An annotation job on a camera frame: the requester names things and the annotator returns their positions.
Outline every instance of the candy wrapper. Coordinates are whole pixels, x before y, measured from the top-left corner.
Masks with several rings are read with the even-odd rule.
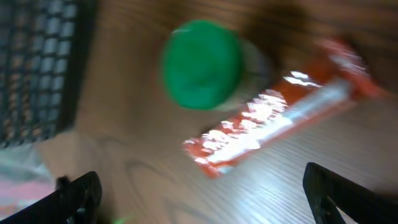
[[[338,113],[383,91],[355,51],[338,39],[317,43],[319,53],[301,71],[291,71],[241,111],[183,148],[203,172],[217,178],[252,151],[282,139],[311,122]]]

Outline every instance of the black plastic basket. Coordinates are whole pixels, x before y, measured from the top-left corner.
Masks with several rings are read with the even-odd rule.
[[[0,148],[73,124],[95,11],[88,0],[0,0]]]

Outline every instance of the black mesh grid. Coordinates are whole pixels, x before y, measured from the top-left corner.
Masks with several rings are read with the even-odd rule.
[[[78,0],[0,0],[0,148],[53,137]]]

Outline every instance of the wooden table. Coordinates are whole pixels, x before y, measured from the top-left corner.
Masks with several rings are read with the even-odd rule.
[[[317,38],[343,35],[379,84],[396,93],[398,1],[108,0],[99,6],[75,129],[38,147],[54,176],[97,171],[108,220],[314,223],[302,188],[310,161],[380,194],[396,193],[397,99],[361,103],[209,180],[180,142],[228,113],[179,108],[165,95],[158,64],[175,27],[213,19],[255,43],[280,73],[300,68]]]

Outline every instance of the snack wrapper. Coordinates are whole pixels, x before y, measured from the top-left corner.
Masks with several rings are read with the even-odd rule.
[[[324,39],[319,53],[301,71],[291,71],[241,111],[183,148],[210,178],[236,166],[252,151],[282,139],[311,122],[338,113],[366,97],[379,97],[361,58],[346,43]]]

